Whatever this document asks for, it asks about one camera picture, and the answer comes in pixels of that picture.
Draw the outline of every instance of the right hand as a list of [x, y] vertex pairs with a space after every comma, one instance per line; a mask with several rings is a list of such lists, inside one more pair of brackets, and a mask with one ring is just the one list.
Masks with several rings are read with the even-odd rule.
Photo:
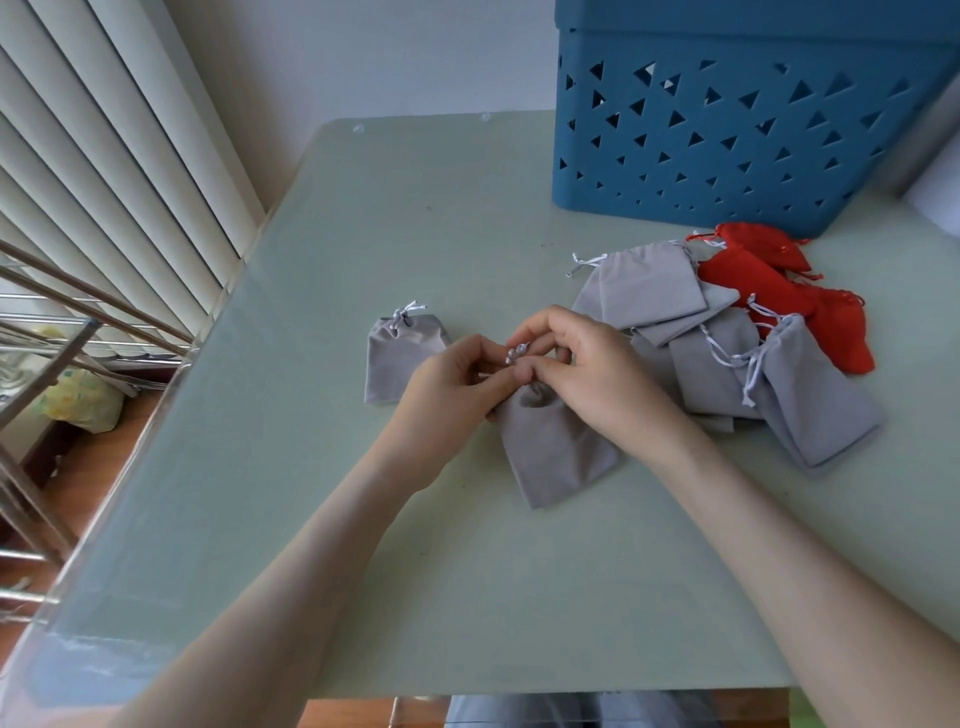
[[[506, 342], [519, 344], [529, 346], [518, 367], [530, 367], [584, 422], [634, 457], [660, 461], [701, 434], [643, 370], [630, 341], [607, 324], [552, 305]], [[557, 358], [545, 356], [554, 349]]]

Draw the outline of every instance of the triangular hole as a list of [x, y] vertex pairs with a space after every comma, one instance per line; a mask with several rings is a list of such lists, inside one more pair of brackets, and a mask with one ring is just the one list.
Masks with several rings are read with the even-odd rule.
[[808, 129], [816, 129], [827, 123], [827, 118], [819, 111], [817, 111], [813, 116], [810, 117], [810, 120], [806, 122], [806, 127]]
[[756, 97], [759, 95], [759, 91], [751, 91], [746, 96], [740, 97], [740, 103], [747, 107], [747, 109], [752, 109], [756, 103]]
[[833, 81], [824, 96], [832, 96], [835, 93], [840, 93], [840, 91], [846, 91], [848, 88], [853, 88], [853, 81], [850, 80], [850, 76], [840, 71], [833, 77]]
[[861, 116], [860, 123], [867, 129], [872, 129], [882, 113], [883, 111], [874, 111], [873, 113], [868, 113], [866, 116]]
[[654, 68], [656, 67], [657, 65], [655, 63], [649, 63], [637, 71], [634, 71], [634, 75], [640, 79], [643, 85], [648, 86], [654, 80]]
[[790, 103], [795, 104], [798, 101], [802, 101], [807, 96], [812, 96], [813, 90], [805, 82], [800, 81], [797, 84], [797, 87], [793, 89], [793, 95], [790, 97]]
[[887, 94], [887, 98], [890, 99], [890, 98], [893, 98], [894, 96], [900, 96], [902, 93], [906, 93], [909, 90], [910, 90], [910, 82], [907, 81], [906, 79], [900, 79], [899, 81], [897, 81], [894, 87], [890, 89], [890, 93]]
[[766, 136], [770, 133], [770, 130], [774, 128], [775, 121], [777, 121], [777, 119], [767, 119], [762, 124], [757, 124], [756, 130]]
[[663, 90], [666, 91], [671, 96], [677, 95], [677, 87], [680, 85], [680, 74], [676, 76], [671, 76], [666, 81], [660, 83], [663, 86]]

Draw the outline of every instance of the wooden floor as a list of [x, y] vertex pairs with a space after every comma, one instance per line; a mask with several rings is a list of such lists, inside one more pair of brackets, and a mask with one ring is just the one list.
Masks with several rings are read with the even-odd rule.
[[[78, 535], [100, 506], [117, 475], [127, 462], [136, 439], [153, 413], [159, 393], [146, 392], [127, 400], [118, 426], [101, 435], [85, 434], [64, 455], [57, 474], [44, 492], [52, 506]], [[18, 537], [10, 546], [22, 548]], [[30, 591], [46, 592], [56, 577], [55, 568], [36, 562], [0, 562], [0, 586], [13, 586], [21, 579], [30, 579]], [[31, 614], [33, 607], [22, 608]], [[0, 664], [6, 661], [24, 627], [0, 624]], [[717, 691], [715, 698], [721, 715], [741, 716], [728, 721], [728, 728], [789, 728], [786, 691]], [[378, 726], [390, 724], [421, 728], [439, 728], [444, 723], [447, 701], [401, 698], [395, 705], [392, 698], [376, 700], [311, 700], [300, 720], [299, 728], [330, 726]]]

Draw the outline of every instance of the forearm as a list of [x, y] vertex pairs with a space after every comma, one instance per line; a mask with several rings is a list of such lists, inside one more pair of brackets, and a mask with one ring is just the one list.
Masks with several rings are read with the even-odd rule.
[[688, 432], [653, 466], [740, 582], [831, 728], [948, 725], [960, 648]]
[[362, 460], [118, 726], [296, 725], [348, 598], [410, 488]]

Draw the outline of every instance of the hand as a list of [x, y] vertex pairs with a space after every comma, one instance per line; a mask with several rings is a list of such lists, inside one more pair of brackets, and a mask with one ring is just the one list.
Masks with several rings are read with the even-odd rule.
[[530, 367], [507, 367], [506, 358], [506, 347], [473, 334], [424, 361], [370, 456], [399, 467], [414, 490], [428, 486], [488, 413], [532, 379]]
[[[634, 457], [653, 463], [699, 430], [643, 370], [630, 341], [615, 328], [553, 305], [507, 340], [529, 344], [516, 363], [530, 367], [580, 416]], [[557, 350], [557, 358], [545, 354]], [[571, 364], [571, 353], [576, 363]]]

